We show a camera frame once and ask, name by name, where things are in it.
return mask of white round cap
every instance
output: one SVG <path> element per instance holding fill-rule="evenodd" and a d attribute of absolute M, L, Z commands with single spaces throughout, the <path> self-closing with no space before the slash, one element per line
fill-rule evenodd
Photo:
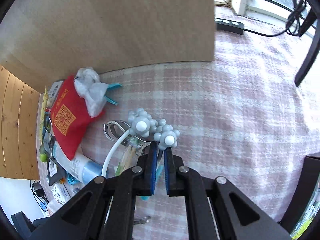
<path fill-rule="evenodd" d="M 146 130 L 147 124 L 146 124 L 146 122 L 139 121 L 139 122 L 137 122 L 137 124 L 136 124 L 136 128 L 137 128 L 137 130 L 138 130 L 139 132 L 143 132 L 143 131 Z"/>
<path fill-rule="evenodd" d="M 172 135 L 168 135 L 165 139 L 164 139 L 164 143 L 166 145 L 172 145 L 174 143 L 174 137 Z"/>

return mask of silver screw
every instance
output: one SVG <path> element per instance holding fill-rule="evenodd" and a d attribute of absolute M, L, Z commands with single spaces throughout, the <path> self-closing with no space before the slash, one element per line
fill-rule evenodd
<path fill-rule="evenodd" d="M 132 168 L 132 171 L 133 171 L 134 173 L 140 173 L 140 172 L 142 171 L 142 168 L 141 168 L 140 166 L 134 166 L 134 167 Z"/>
<path fill-rule="evenodd" d="M 102 182 L 104 182 L 104 177 L 103 176 L 95 177 L 94 182 L 97 184 L 101 184 Z"/>
<path fill-rule="evenodd" d="M 180 172 L 183 172 L 183 173 L 186 173 L 189 171 L 189 168 L 187 166 L 180 166 L 179 167 L 179 171 Z"/>
<path fill-rule="evenodd" d="M 223 176 L 217 177 L 216 180 L 219 184 L 226 184 L 227 183 L 227 179 Z"/>

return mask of white bottle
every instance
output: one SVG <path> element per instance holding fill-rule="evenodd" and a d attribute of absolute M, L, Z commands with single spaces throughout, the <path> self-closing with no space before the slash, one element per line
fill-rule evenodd
<path fill-rule="evenodd" d="M 101 175 L 102 166 L 84 156 L 80 146 L 70 161 L 56 141 L 53 146 L 53 157 L 67 172 L 84 184 Z"/>

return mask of white label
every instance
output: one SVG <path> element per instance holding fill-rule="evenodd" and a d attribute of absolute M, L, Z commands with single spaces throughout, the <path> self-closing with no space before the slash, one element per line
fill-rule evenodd
<path fill-rule="evenodd" d="M 57 165 L 54 162 L 49 162 L 50 177 L 53 177 L 57 173 Z"/>

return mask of coiled black cable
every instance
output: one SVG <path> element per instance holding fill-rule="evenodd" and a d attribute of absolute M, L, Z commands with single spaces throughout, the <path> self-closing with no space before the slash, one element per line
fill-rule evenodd
<path fill-rule="evenodd" d="M 306 9 L 307 2 L 306 0 L 292 0 L 292 3 L 293 3 L 293 12 L 290 13 L 288 20 L 285 24 L 285 29 L 283 31 L 276 34 L 264 34 L 264 33 L 259 33 L 252 30 L 248 30 L 248 29 L 244 29 L 244 30 L 247 32 L 251 32 L 251 33 L 258 34 L 265 37 L 275 37 L 283 33 L 288 33 L 289 35 L 292 35 L 292 36 L 298 36 L 300 32 L 300 27 L 301 27 L 300 25 L 301 13 Z M 293 26 L 295 22 L 296 22 L 295 29 L 290 30 L 291 26 Z"/>

